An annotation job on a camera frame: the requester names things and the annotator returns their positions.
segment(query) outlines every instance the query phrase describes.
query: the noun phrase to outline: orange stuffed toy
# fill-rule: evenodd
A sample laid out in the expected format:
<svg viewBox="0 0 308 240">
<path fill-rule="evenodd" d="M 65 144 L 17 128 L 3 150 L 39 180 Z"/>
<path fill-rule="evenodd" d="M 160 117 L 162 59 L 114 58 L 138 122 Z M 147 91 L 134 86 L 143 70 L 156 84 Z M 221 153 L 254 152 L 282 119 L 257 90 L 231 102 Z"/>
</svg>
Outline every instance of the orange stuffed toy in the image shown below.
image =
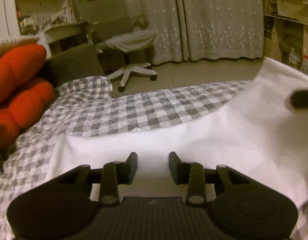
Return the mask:
<svg viewBox="0 0 308 240">
<path fill-rule="evenodd" d="M 34 125 L 52 102 L 52 85 L 33 77 L 45 59 L 46 50 L 38 44 L 14 48 L 0 58 L 0 149 Z"/>
</svg>

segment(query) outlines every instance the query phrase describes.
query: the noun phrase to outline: chair caster base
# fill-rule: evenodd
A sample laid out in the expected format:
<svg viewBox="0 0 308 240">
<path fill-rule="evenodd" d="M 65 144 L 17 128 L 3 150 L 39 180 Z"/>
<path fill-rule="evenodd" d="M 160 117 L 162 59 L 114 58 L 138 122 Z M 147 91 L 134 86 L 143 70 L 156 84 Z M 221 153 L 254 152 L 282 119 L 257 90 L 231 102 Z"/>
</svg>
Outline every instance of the chair caster base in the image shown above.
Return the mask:
<svg viewBox="0 0 308 240">
<path fill-rule="evenodd" d="M 120 93 L 124 92 L 124 90 L 125 90 L 125 87 L 118 87 L 118 91 L 119 91 Z"/>
<path fill-rule="evenodd" d="M 152 81 L 155 81 L 155 80 L 157 79 L 157 75 L 151 75 L 151 76 L 150 76 L 150 79 L 151 79 Z"/>
</svg>

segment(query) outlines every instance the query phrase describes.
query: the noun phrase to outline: checkered bedsheet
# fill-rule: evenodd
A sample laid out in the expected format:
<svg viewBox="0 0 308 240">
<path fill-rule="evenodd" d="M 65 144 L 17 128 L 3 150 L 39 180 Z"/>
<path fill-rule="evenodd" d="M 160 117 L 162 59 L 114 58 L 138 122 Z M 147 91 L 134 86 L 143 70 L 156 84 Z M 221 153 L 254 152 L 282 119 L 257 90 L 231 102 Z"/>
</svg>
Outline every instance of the checkered bedsheet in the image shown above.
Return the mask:
<svg viewBox="0 0 308 240">
<path fill-rule="evenodd" d="M 39 122 L 18 137 L 16 150 L 4 163 L 4 174 L 0 174 L 0 240 L 14 238 L 6 210 L 15 197 L 43 183 L 59 134 L 101 136 L 188 122 L 222 106 L 248 84 L 218 82 L 121 98 L 110 97 L 112 85 L 104 77 L 78 79 L 58 87 L 57 100 Z M 299 213 L 292 238 L 308 240 L 308 203 Z"/>
</svg>

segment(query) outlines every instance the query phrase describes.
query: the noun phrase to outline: gray sofa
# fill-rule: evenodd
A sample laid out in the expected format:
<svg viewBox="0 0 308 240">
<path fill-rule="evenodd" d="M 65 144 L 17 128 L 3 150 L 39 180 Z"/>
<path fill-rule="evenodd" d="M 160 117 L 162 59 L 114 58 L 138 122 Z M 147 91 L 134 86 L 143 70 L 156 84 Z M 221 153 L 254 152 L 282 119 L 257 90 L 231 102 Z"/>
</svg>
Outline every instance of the gray sofa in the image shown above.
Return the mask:
<svg viewBox="0 0 308 240">
<path fill-rule="evenodd" d="M 65 82 L 88 76 L 104 76 L 95 46 L 82 44 L 51 57 L 38 75 L 49 81 L 53 87 Z"/>
</svg>

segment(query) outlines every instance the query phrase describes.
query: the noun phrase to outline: tiled floor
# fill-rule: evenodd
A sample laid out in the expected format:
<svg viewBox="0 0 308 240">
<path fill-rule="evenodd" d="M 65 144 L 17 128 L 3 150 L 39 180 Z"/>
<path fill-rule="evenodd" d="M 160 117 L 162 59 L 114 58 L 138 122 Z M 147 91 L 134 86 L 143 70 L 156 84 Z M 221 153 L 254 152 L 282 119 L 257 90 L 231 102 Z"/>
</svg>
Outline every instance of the tiled floor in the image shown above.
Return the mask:
<svg viewBox="0 0 308 240">
<path fill-rule="evenodd" d="M 170 89 L 183 86 L 194 86 L 212 82 L 253 79 L 260 69 L 262 60 L 199 60 L 197 62 L 165 63 L 153 67 L 157 80 L 151 81 L 148 76 L 133 74 L 123 93 L 118 92 L 120 79 L 112 82 L 113 98 L 136 93 Z"/>
</svg>

